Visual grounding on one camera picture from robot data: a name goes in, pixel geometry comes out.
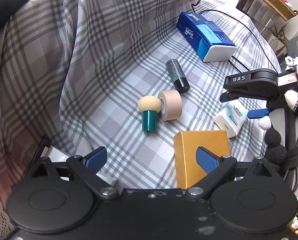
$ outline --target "gold box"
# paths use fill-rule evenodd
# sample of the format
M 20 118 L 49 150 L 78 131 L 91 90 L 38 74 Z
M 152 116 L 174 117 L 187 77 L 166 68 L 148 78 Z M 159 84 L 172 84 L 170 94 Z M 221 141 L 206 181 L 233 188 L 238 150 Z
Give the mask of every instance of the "gold box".
M 178 188 L 187 189 L 207 175 L 196 162 L 199 146 L 219 157 L 230 155 L 226 131 L 181 131 L 173 140 Z

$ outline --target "plaid fabric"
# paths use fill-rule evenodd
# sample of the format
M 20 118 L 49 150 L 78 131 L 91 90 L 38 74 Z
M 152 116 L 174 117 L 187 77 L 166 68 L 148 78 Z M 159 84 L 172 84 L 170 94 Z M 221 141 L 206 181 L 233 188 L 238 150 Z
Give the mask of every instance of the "plaid fabric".
M 0 197 L 12 187 L 43 135 L 71 155 L 108 150 L 103 171 L 126 187 L 176 187 L 173 137 L 181 130 L 217 129 L 212 117 L 228 62 L 204 63 L 176 30 L 182 11 L 197 0 L 31 0 L 0 32 Z M 271 61 L 278 61 L 250 19 L 214 0 L 203 9 L 226 11 L 248 25 Z M 250 69 L 270 64 L 238 22 L 206 13 L 238 46 L 235 56 Z M 165 68 L 178 59 L 191 89 L 182 94 L 179 120 L 158 121 L 142 132 L 137 101 L 173 89 Z M 263 102 L 242 98 L 247 109 Z M 247 120 L 230 139 L 232 155 L 250 160 L 262 150 L 263 131 Z

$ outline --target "white tissue packet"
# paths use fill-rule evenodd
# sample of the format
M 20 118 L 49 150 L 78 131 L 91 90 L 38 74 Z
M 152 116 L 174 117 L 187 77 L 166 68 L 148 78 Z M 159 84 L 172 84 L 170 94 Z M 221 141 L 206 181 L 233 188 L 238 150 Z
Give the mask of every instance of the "white tissue packet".
M 221 130 L 227 131 L 227 137 L 231 138 L 238 135 L 247 114 L 248 111 L 237 99 L 223 107 L 213 120 Z

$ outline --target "black cap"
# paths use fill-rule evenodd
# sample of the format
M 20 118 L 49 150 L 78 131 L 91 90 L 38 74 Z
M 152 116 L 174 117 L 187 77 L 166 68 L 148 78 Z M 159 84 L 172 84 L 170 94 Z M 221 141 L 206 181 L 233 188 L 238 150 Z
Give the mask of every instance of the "black cap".
M 190 85 L 188 83 L 187 78 L 179 78 L 174 82 L 176 90 L 179 94 L 186 93 L 190 89 Z

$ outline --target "circular cover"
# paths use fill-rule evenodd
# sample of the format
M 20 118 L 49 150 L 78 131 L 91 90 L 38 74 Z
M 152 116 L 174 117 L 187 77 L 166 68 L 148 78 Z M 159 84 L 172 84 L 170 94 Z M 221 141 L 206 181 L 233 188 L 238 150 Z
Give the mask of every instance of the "circular cover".
M 286 226 L 293 219 L 297 200 L 291 190 L 259 177 L 253 182 L 244 179 L 229 182 L 214 191 L 211 206 L 226 225 L 244 232 L 266 233 Z
M 20 182 L 8 198 L 7 210 L 19 228 L 57 233 L 75 227 L 92 205 L 93 196 L 87 188 L 45 176 Z

